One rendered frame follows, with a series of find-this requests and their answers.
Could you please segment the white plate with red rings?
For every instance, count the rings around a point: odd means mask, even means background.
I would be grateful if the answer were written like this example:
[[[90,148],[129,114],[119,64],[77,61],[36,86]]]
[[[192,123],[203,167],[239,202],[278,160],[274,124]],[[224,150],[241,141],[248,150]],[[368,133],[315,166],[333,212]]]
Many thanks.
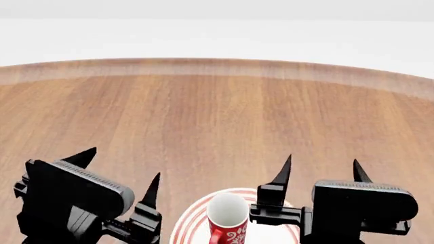
[[[249,204],[256,202],[254,188],[227,188],[212,192],[195,201],[178,219],[169,244],[208,244],[210,225],[206,209],[215,195],[231,192],[243,197]],[[299,244],[299,228],[295,225],[269,226],[248,222],[245,244]]]

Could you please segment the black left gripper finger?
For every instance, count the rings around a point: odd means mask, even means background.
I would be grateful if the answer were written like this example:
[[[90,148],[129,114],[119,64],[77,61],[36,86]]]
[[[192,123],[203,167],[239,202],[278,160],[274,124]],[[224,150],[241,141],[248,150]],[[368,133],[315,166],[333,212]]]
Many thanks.
[[[79,152],[68,158],[63,158],[62,161],[68,162],[80,168],[87,168],[87,166],[92,162],[92,159],[96,156],[97,148],[93,147],[83,152]]]
[[[134,238],[157,238],[161,233],[162,215],[157,211],[157,192],[161,173],[152,180],[143,199],[137,203],[130,216],[130,228]]]

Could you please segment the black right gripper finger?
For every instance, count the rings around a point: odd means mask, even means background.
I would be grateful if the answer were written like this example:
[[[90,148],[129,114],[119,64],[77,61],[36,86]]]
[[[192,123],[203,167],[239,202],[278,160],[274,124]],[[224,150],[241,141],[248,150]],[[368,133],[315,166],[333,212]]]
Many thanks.
[[[257,188],[257,205],[283,207],[292,165],[290,155],[275,178]]]
[[[356,159],[353,160],[353,179],[355,182],[372,183],[372,180]]]

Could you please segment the red patterned mug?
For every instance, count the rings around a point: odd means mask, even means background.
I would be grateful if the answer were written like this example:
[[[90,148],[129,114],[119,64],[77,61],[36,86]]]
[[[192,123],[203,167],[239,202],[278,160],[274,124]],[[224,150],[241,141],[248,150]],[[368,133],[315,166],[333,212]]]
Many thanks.
[[[245,244],[249,205],[239,195],[224,192],[216,195],[206,209],[210,225],[209,244]]]

